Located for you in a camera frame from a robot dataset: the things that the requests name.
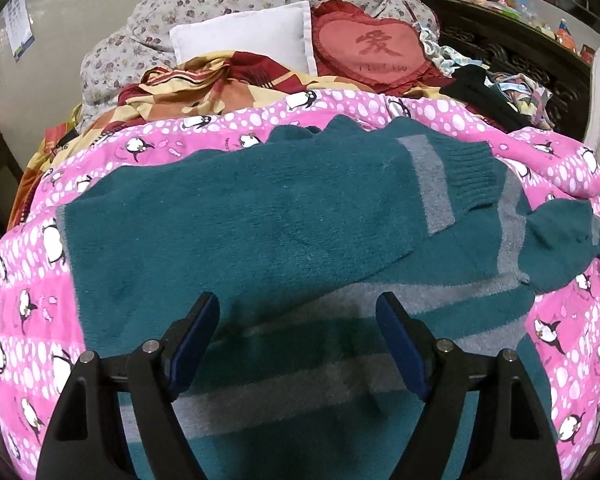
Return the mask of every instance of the pink blanket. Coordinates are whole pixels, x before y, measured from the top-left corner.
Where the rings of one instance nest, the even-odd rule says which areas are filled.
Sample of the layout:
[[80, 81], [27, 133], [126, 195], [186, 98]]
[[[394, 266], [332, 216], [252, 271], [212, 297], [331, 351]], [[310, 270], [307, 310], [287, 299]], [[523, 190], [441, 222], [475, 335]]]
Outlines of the pink blanket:
[[[56, 208], [120, 166], [168, 164], [203, 149], [240, 150], [266, 142], [279, 124], [323, 128], [337, 114], [368, 131], [407, 115], [466, 142], [484, 140], [516, 172], [533, 208], [585, 198], [600, 216], [600, 168], [590, 150], [534, 128], [506, 135], [453, 101], [309, 91], [266, 108], [157, 121], [104, 137], [46, 174], [27, 221], [0, 241], [0, 424], [23, 478], [34, 478], [46, 425], [85, 349]], [[552, 386], [566, 478], [592, 442], [600, 404], [600, 260], [564, 289], [536, 298], [526, 328]]]

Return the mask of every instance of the penguin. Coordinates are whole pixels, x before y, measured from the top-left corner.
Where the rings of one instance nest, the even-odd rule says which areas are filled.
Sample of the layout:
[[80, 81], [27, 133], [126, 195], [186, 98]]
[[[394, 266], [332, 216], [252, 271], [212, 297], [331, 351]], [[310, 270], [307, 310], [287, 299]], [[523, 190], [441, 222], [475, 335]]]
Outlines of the penguin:
[[389, 111], [391, 117], [408, 117], [411, 118], [411, 111], [402, 101], [393, 101], [388, 99], [386, 102], [386, 108]]
[[93, 177], [91, 175], [79, 176], [77, 179], [75, 179], [75, 188], [77, 189], [78, 193], [84, 193], [89, 187], [92, 179]]
[[0, 375], [4, 373], [4, 369], [7, 367], [7, 354], [4, 353], [2, 343], [0, 343]]
[[545, 152], [549, 155], [555, 155], [554, 149], [551, 147], [551, 141], [549, 140], [544, 144], [534, 144], [534, 148], [540, 152]]
[[27, 421], [29, 427], [33, 430], [33, 433], [36, 435], [36, 440], [40, 444], [40, 430], [45, 424], [38, 418], [36, 410], [33, 409], [33, 406], [26, 398], [22, 399], [21, 404], [24, 419]]
[[4, 282], [7, 280], [7, 265], [4, 263], [4, 259], [2, 259], [1, 254], [0, 254], [0, 278]]
[[194, 117], [185, 117], [182, 120], [182, 129], [188, 130], [189, 128], [195, 128], [199, 130], [203, 128], [207, 124], [211, 123], [214, 120], [212, 116], [209, 115], [196, 115]]
[[522, 164], [522, 162], [510, 158], [503, 158], [502, 160], [506, 161], [507, 164], [514, 168], [520, 179], [529, 176], [529, 167], [526, 164]]
[[590, 281], [590, 277], [591, 276], [587, 276], [586, 274], [578, 274], [576, 276], [576, 286], [580, 290], [586, 290], [589, 293], [589, 295], [591, 297], [593, 297], [593, 294], [591, 293], [591, 281]]
[[305, 110], [307, 110], [316, 102], [317, 99], [318, 93], [314, 90], [308, 90], [298, 94], [291, 94], [285, 97], [286, 106], [289, 110], [294, 110], [295, 108], [302, 106]]
[[54, 370], [54, 386], [58, 391], [58, 395], [60, 395], [69, 379], [69, 375], [71, 375], [71, 371], [74, 369], [74, 365], [69, 358], [69, 354], [64, 350], [62, 350], [62, 355], [52, 354], [51, 360]]
[[53, 174], [53, 176], [51, 177], [51, 183], [55, 184], [60, 179], [61, 176], [62, 176], [62, 171], [56, 171]]
[[560, 345], [560, 340], [558, 339], [558, 333], [556, 329], [560, 325], [560, 321], [554, 321], [553, 323], [545, 323], [539, 317], [534, 321], [534, 329], [536, 330], [536, 336], [543, 343], [546, 343], [549, 346], [554, 347], [564, 355], [564, 351], [562, 350], [562, 346]]
[[20, 313], [20, 328], [22, 329], [22, 333], [24, 334], [24, 322], [29, 319], [31, 316], [31, 312], [33, 310], [37, 310], [38, 307], [31, 303], [31, 296], [29, 295], [28, 290], [23, 290], [20, 293], [20, 303], [18, 305], [18, 312]]
[[240, 145], [243, 148], [250, 148], [251, 146], [255, 146], [256, 144], [260, 144], [260, 139], [258, 137], [252, 135], [240, 136]]
[[131, 137], [126, 142], [126, 150], [134, 156], [134, 160], [138, 161], [138, 153], [145, 152], [147, 148], [153, 148], [152, 144], [144, 142], [140, 137]]
[[584, 413], [581, 416], [571, 413], [571, 415], [563, 420], [560, 425], [560, 430], [558, 431], [558, 440], [560, 440], [560, 442], [571, 442], [575, 445], [574, 439], [582, 426], [583, 416]]
[[64, 261], [64, 247], [60, 239], [60, 231], [56, 225], [56, 219], [53, 223], [42, 228], [42, 244], [45, 247], [46, 259], [49, 264], [55, 263], [58, 260]]
[[7, 443], [9, 444], [9, 451], [11, 451], [11, 455], [16, 460], [20, 460], [21, 459], [20, 450], [18, 449], [18, 446], [16, 446], [16, 443], [14, 442], [13, 437], [11, 436], [11, 433], [7, 433]]
[[596, 160], [596, 155], [586, 146], [582, 146], [578, 149], [578, 155], [580, 155], [587, 167], [589, 168], [590, 173], [595, 173], [598, 170], [598, 162]]

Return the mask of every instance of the plaid blanket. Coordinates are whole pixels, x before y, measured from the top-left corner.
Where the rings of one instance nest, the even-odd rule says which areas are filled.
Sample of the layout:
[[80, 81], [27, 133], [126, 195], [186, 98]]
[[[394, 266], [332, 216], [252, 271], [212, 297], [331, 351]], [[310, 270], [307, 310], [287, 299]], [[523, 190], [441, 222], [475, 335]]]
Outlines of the plaid blanket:
[[27, 165], [26, 178], [18, 187], [8, 228], [26, 219], [33, 194], [46, 170], [58, 167], [73, 154], [124, 128], [161, 119], [221, 115], [242, 108], [263, 107], [288, 94], [325, 88], [373, 92], [351, 79], [294, 72], [269, 57], [233, 50], [205, 54], [176, 69], [153, 68], [139, 83], [125, 86], [118, 97], [118, 106], [100, 116], [55, 156], [48, 153], [34, 156], [35, 164]]

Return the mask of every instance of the blue gripper pad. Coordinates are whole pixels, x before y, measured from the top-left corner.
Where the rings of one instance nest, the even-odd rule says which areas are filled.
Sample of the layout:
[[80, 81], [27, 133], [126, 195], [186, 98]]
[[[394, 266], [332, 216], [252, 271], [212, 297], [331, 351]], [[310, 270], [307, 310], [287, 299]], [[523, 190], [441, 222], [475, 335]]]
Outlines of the blue gripper pad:
[[407, 389], [426, 402], [436, 356], [436, 339], [427, 326], [406, 313], [392, 292], [384, 292], [376, 301], [376, 321], [395, 365]]
[[186, 318], [178, 320], [174, 339], [181, 341], [163, 363], [171, 399], [189, 389], [202, 356], [211, 343], [220, 320], [220, 303], [215, 294], [203, 293]]

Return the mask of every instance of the metal screw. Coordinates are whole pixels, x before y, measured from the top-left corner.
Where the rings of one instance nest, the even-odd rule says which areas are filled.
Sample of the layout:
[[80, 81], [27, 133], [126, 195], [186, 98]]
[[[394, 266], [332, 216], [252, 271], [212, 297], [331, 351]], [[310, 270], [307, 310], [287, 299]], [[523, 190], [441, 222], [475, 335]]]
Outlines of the metal screw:
[[502, 351], [502, 357], [504, 357], [505, 361], [509, 361], [510, 363], [512, 363], [518, 358], [518, 354], [516, 354], [516, 352], [511, 348], [505, 348]]
[[145, 341], [142, 344], [142, 351], [146, 352], [147, 354], [152, 354], [158, 348], [160, 348], [160, 342], [156, 341], [155, 339], [149, 339], [149, 341]]
[[89, 363], [93, 360], [94, 357], [96, 357], [95, 352], [87, 350], [86, 352], [82, 352], [80, 354], [80, 362], [85, 364]]
[[448, 354], [454, 349], [454, 342], [451, 339], [438, 339], [436, 341], [436, 348], [445, 354]]

